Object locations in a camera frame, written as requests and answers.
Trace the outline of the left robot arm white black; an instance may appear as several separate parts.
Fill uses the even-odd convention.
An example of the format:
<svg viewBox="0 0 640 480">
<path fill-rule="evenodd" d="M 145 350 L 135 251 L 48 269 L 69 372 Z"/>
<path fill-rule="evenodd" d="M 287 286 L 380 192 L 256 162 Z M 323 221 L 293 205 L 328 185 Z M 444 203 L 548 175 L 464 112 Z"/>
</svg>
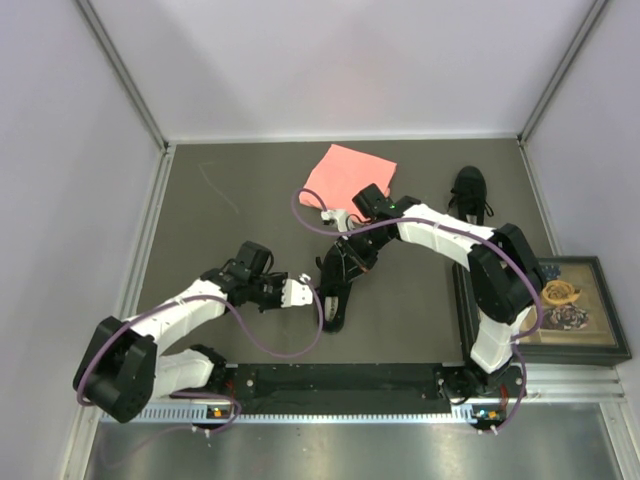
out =
<svg viewBox="0 0 640 480">
<path fill-rule="evenodd" d="M 178 354 L 166 351 L 246 303 L 261 312 L 311 304 L 307 276 L 272 272 L 272 264 L 268 248 L 246 241 L 235 257 L 164 303 L 126 320 L 102 320 L 73 379 L 81 405 L 96 406 L 127 423 L 150 401 L 184 390 L 220 394 L 226 387 L 227 361 L 214 348 L 198 344 Z"/>
</svg>

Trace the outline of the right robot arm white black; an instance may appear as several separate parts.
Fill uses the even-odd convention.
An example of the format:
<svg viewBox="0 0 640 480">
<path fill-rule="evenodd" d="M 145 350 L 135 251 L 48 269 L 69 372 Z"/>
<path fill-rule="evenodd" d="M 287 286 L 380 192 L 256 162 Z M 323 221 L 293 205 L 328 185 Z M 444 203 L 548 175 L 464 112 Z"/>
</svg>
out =
<svg viewBox="0 0 640 480">
<path fill-rule="evenodd" d="M 502 385 L 519 342 L 537 329 L 522 328 L 526 317 L 534 313 L 538 321 L 543 319 L 546 279 L 523 232 L 513 224 L 492 228 L 466 223 L 410 196 L 393 201 L 376 185 L 359 192 L 354 203 L 361 220 L 344 209 L 322 215 L 339 232 L 334 246 L 340 264 L 337 297 L 346 298 L 349 284 L 369 272 L 393 240 L 453 261 L 469 274 L 479 312 L 464 378 L 474 393 L 492 394 Z"/>
</svg>

